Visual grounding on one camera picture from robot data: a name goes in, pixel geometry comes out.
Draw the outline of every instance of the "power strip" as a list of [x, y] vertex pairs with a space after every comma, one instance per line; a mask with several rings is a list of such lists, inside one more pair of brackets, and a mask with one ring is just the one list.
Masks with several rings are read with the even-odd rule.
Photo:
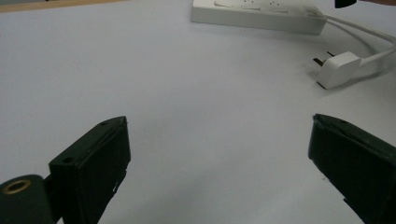
[[309, 0], [194, 0], [191, 21], [319, 35], [327, 19]]

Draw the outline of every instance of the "tabletop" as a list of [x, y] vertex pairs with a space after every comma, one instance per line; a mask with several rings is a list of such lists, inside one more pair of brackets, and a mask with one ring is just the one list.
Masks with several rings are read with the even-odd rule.
[[[396, 35], [394, 7], [324, 13]], [[0, 182], [47, 176], [95, 124], [128, 119], [132, 161], [100, 223], [362, 223], [307, 157], [316, 113], [396, 146], [396, 57], [322, 89], [313, 58], [389, 44], [192, 23], [192, 0], [0, 14]]]

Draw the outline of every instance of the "power outlet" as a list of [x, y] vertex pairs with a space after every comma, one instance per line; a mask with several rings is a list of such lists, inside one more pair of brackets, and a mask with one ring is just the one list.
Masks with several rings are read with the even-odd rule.
[[309, 0], [194, 0], [191, 21], [319, 35], [327, 19]]

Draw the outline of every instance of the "cord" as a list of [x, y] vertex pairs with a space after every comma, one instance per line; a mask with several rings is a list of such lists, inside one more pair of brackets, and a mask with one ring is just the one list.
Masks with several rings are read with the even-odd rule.
[[384, 57], [386, 57], [386, 56], [388, 56], [391, 53], [396, 51], [396, 38], [394, 36], [392, 36], [392, 35], [387, 35], [387, 34], [379, 32], [379, 31], [363, 27], [361, 25], [358, 25], [358, 24], [350, 22], [350, 21], [344, 21], [344, 20], [335, 18], [333, 16], [329, 16], [329, 15], [325, 15], [325, 16], [327, 17], [328, 20], [336, 21], [336, 22], [339, 22], [339, 23], [344, 24], [346, 26], [350, 26], [350, 27], [356, 28], [358, 30], [361, 30], [361, 31], [367, 33], [367, 34], [374, 35], [376, 37], [384, 39], [384, 40], [390, 42], [393, 45], [390, 49], [384, 50], [382, 52], [379, 52], [379, 53], [377, 53], [375, 55], [372, 55], [372, 56], [369, 56], [367, 58], [362, 58], [361, 59], [361, 63], [360, 63], [359, 66], [363, 66], [363, 65], [366, 65], [367, 63], [370, 63], [370, 62], [379, 60], [381, 58], [384, 58]]

